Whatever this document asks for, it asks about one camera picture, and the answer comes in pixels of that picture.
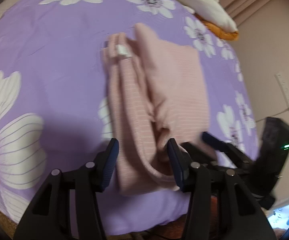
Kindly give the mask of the purple floral duvet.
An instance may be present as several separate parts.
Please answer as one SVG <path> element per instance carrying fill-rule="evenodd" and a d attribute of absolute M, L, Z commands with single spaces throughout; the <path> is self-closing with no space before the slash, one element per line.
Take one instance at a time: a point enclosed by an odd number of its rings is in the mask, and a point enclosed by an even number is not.
<path fill-rule="evenodd" d="M 199 52 L 209 131 L 258 155 L 250 101 L 233 48 L 176 0 L 19 0 L 0 18 L 0 211 L 19 222 L 55 168 L 94 158 L 111 134 L 102 48 L 111 34 L 144 23 Z"/>

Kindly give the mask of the pink striped knit garment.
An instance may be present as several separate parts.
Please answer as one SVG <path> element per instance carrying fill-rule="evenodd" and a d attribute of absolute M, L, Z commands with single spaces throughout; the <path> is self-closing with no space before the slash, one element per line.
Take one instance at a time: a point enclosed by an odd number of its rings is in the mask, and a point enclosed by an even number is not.
<path fill-rule="evenodd" d="M 210 111 L 198 51 L 160 39 L 143 23 L 134 32 L 134 39 L 111 35 L 103 49 L 112 132 L 119 141 L 119 191 L 125 196 L 177 189 L 166 150 L 171 138 L 216 158 L 201 139 Z"/>

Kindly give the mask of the white power strip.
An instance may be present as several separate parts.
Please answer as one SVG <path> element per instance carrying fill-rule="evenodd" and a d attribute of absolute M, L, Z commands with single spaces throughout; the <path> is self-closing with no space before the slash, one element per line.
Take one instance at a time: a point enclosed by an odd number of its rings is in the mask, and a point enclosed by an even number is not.
<path fill-rule="evenodd" d="M 281 92 L 283 94 L 287 109 L 289 111 L 289 85 L 287 83 L 287 80 L 284 78 L 284 75 L 282 72 L 278 72 L 275 74 L 275 78 L 279 84 L 279 87 L 281 89 Z"/>

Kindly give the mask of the white plush goose toy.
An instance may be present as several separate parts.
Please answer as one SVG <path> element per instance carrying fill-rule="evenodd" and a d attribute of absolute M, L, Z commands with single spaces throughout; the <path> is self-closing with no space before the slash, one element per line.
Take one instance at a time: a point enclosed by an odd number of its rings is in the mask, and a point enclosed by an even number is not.
<path fill-rule="evenodd" d="M 177 0 L 189 9 L 215 36 L 236 41 L 239 32 L 236 23 L 220 5 L 219 0 Z"/>

